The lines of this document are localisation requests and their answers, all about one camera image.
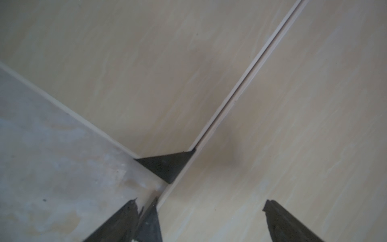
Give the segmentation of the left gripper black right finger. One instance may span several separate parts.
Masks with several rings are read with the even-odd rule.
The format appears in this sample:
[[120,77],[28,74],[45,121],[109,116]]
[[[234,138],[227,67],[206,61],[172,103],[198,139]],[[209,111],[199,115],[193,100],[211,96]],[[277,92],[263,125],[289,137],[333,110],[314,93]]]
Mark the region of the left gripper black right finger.
[[273,242],[323,242],[275,200],[267,200],[263,211]]

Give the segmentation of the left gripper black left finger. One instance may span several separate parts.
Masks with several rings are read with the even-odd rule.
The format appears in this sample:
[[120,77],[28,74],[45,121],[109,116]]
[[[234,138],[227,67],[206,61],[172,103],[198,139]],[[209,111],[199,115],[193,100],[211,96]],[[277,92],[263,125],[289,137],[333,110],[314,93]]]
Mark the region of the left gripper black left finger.
[[139,211],[136,200],[130,200],[85,241],[162,242],[157,203],[156,197],[146,211]]

